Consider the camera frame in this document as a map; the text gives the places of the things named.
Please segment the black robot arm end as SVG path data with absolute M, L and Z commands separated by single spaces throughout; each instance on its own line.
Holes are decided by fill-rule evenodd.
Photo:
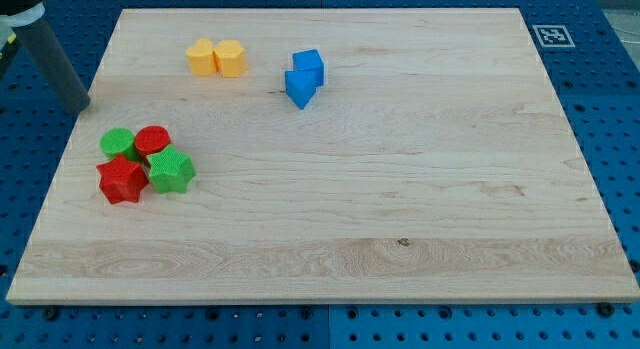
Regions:
M 46 0 L 1 0 L 1 23 L 11 27 L 28 26 L 41 19 Z

